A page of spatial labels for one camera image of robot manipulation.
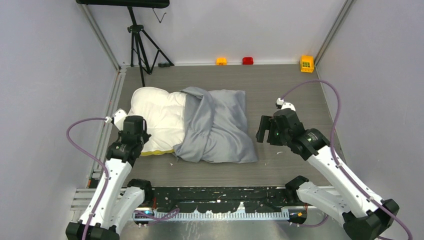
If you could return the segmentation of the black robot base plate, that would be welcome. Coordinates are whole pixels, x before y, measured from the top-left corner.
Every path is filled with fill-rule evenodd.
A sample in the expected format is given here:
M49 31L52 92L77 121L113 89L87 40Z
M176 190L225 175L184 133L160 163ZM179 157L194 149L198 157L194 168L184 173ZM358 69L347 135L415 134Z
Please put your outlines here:
M277 213L292 206L307 209L304 202L279 186L153 187L139 205L162 213L178 208L180 213L202 214L234 213L239 207L247 213Z

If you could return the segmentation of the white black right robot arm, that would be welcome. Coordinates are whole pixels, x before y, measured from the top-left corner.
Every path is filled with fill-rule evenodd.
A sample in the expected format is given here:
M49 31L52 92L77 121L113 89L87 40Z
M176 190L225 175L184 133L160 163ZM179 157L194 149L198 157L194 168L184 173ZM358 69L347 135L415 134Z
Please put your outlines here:
M303 202L317 207L335 219L352 240L374 240L393 224L399 205L367 187L337 154L332 155L330 142L319 130L304 128L294 110L285 108L272 116L263 115L255 137L258 143L289 147L340 195L321 190L299 175L285 184L285 198L291 205Z

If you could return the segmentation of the white yellow pillow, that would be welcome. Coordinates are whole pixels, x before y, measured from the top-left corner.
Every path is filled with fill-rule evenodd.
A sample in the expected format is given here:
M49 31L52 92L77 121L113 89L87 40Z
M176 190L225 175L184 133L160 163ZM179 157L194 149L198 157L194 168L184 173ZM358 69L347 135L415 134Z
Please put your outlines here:
M186 97L186 93L169 93L156 87L141 87L134 91L129 115L142 116L150 134L141 156L171 154L174 146L183 142Z

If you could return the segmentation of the grey pillowcase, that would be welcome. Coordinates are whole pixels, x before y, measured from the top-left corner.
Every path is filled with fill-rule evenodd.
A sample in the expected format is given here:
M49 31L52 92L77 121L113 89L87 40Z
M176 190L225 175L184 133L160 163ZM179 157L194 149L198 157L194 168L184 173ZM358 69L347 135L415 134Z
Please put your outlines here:
M248 134L246 92L190 86L183 90L184 138L173 147L176 156L198 163L256 163L259 159Z

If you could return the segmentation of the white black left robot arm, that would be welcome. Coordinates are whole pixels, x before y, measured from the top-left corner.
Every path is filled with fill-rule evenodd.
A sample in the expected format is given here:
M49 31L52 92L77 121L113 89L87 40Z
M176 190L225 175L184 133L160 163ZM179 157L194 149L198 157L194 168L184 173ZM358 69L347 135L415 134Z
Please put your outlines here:
M139 115L103 117L118 129L118 139L107 149L101 161L77 145L70 137L73 123L66 130L67 140L79 151L96 161L102 174L88 207L77 222L70 222L65 230L69 240L118 240L125 224L138 206L148 207L153 202L151 182L133 179L123 193L121 188L151 137L146 120Z

